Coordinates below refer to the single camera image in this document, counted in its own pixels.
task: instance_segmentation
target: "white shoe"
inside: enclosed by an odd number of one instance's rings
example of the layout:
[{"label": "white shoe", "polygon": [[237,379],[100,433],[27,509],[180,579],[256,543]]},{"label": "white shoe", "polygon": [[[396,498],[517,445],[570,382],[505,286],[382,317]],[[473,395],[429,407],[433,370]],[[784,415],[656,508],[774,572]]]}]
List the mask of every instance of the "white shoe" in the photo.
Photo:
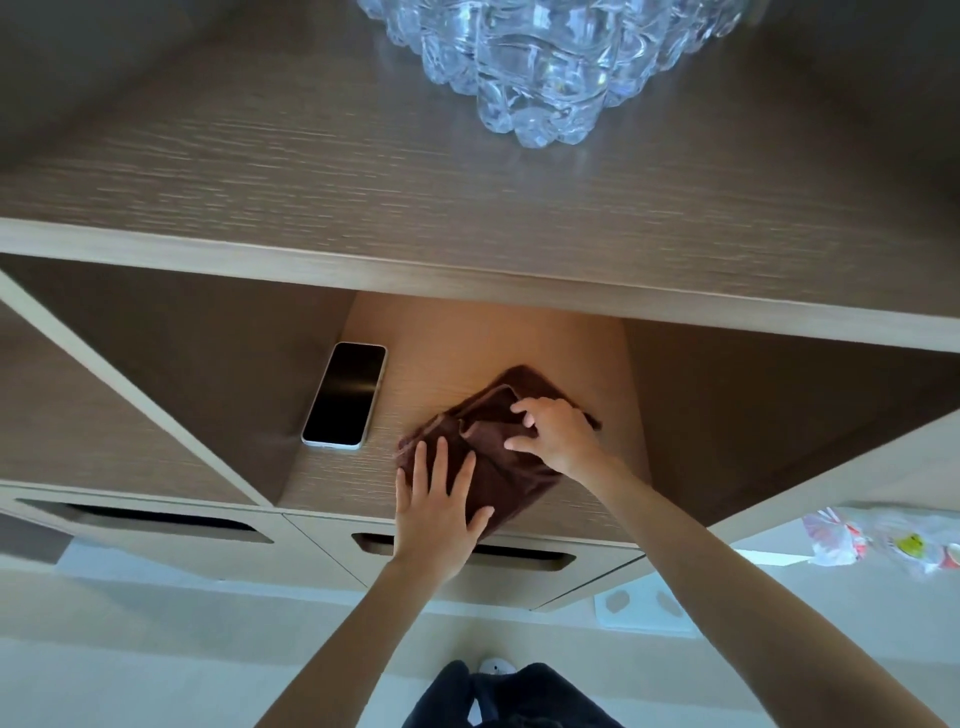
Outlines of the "white shoe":
[{"label": "white shoe", "polygon": [[502,657],[490,657],[480,663],[482,675],[513,675],[515,672],[516,667]]}]

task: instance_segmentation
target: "black screen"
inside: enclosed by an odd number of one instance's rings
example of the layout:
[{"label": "black screen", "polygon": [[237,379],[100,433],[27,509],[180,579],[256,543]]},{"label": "black screen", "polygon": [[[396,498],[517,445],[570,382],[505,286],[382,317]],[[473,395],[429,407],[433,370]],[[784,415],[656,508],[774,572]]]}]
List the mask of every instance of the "black screen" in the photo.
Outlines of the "black screen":
[{"label": "black screen", "polygon": [[386,355],[386,349],[371,344],[341,342],[334,347],[303,428],[304,441],[360,445]]}]

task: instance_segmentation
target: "drawer handle slot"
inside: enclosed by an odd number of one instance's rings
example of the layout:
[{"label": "drawer handle slot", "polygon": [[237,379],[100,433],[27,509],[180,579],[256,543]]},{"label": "drawer handle slot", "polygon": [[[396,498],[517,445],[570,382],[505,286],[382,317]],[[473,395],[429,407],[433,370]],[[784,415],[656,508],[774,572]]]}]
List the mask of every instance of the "drawer handle slot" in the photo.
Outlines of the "drawer handle slot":
[{"label": "drawer handle slot", "polygon": [[273,543],[252,526],[229,519],[189,516],[182,513],[137,511],[132,508],[114,508],[106,505],[27,500],[25,498],[19,498],[18,502],[70,523],[98,528],[164,533],[171,536],[198,536],[207,539],[246,541],[255,544]]},{"label": "drawer handle slot", "polygon": [[[365,552],[376,556],[394,555],[394,537],[387,533],[354,533],[353,541]],[[527,571],[559,571],[574,562],[577,557],[561,551],[541,551],[536,548],[492,546],[477,544],[467,559],[468,564],[501,569]]]}]

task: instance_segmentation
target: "brown cloth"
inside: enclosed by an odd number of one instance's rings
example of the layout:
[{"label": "brown cloth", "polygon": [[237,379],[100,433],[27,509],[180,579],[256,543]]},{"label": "brown cloth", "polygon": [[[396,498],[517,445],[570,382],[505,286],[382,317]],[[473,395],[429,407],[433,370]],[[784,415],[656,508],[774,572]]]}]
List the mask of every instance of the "brown cloth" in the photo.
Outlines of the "brown cloth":
[{"label": "brown cloth", "polygon": [[[521,364],[512,367],[494,379],[472,397],[450,407],[443,414],[421,425],[397,446],[396,463],[411,482],[414,472],[414,451],[417,442],[427,444],[427,465],[433,467],[437,438],[447,441],[449,467],[446,489],[450,492],[453,480],[471,450],[477,454],[473,481],[467,497],[467,521],[484,507],[494,507],[493,517],[483,532],[489,536],[505,521],[530,506],[555,486],[561,475],[548,468],[536,455],[505,449],[503,443],[515,435],[536,436],[536,430],[523,426],[523,413],[514,414],[510,405],[528,397],[548,397],[576,403],[561,392],[540,372]],[[600,429],[600,423],[587,415],[590,426]]]}]

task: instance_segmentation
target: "plastic bag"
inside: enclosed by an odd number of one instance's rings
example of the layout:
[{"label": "plastic bag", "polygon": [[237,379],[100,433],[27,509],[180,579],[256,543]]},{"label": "plastic bag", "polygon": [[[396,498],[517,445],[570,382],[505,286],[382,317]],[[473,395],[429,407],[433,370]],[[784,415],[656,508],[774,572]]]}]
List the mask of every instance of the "plastic bag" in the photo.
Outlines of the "plastic bag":
[{"label": "plastic bag", "polygon": [[917,508],[837,507],[804,516],[812,563],[838,567],[878,553],[913,576],[960,569],[960,513]]},{"label": "plastic bag", "polygon": [[813,542],[813,564],[842,567],[863,558],[866,539],[860,529],[844,522],[832,508],[804,516],[804,528]]}]

